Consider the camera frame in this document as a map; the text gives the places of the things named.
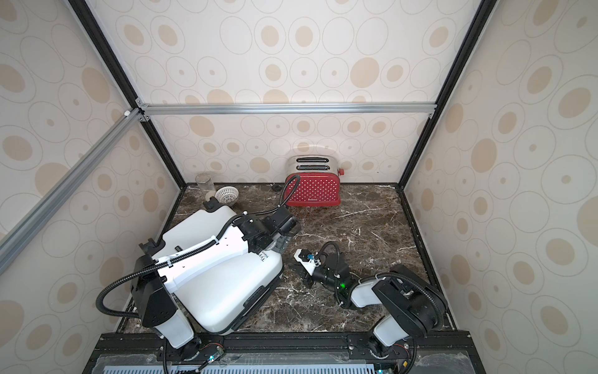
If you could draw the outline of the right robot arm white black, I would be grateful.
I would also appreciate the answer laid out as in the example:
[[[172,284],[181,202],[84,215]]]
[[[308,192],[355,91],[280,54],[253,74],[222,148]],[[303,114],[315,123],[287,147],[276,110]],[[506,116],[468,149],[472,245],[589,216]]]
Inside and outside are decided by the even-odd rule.
[[[381,305],[386,315],[358,343],[375,358],[386,358],[407,338],[425,338],[444,326],[447,302],[442,293],[407,267],[359,278],[352,273],[338,242],[326,242],[319,252],[299,249],[294,254],[304,284],[320,284],[342,309]]]

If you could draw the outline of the white perforated strainer cup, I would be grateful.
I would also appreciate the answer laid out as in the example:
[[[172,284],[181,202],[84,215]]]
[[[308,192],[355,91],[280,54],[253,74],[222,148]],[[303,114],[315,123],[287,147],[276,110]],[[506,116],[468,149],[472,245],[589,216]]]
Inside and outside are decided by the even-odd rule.
[[[225,186],[218,189],[214,196],[220,204],[233,206],[239,198],[239,191],[233,186]]]

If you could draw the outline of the red and chrome toaster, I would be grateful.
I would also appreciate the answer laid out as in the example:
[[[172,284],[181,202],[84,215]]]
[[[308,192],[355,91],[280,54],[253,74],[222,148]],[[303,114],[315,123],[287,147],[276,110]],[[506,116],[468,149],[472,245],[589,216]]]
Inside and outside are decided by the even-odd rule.
[[[287,161],[283,200],[290,207],[335,207],[341,204],[340,177],[344,169],[334,157],[295,156]]]

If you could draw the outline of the clear glass jar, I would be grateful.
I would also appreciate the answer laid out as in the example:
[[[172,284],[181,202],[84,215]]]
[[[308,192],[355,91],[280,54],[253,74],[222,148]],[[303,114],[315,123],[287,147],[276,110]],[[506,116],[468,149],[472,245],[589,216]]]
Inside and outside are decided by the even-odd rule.
[[[204,196],[213,196],[216,193],[215,185],[210,173],[199,173],[195,177],[197,189],[202,192]]]

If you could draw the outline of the left diagonal aluminium bar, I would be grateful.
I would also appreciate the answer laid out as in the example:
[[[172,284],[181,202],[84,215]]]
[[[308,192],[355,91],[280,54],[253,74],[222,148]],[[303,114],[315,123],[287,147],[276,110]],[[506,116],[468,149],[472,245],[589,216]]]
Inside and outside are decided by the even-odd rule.
[[[38,232],[106,158],[129,128],[141,119],[141,110],[129,109],[101,139],[52,187],[40,202],[1,241],[1,272],[5,272]]]

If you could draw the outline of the horizontal aluminium frame bar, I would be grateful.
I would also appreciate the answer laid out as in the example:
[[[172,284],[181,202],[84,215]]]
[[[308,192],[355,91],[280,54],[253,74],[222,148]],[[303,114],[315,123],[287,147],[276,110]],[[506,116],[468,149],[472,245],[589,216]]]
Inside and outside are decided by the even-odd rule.
[[[433,114],[433,102],[402,103],[296,103],[296,104],[142,104],[146,115],[317,115],[425,113]]]

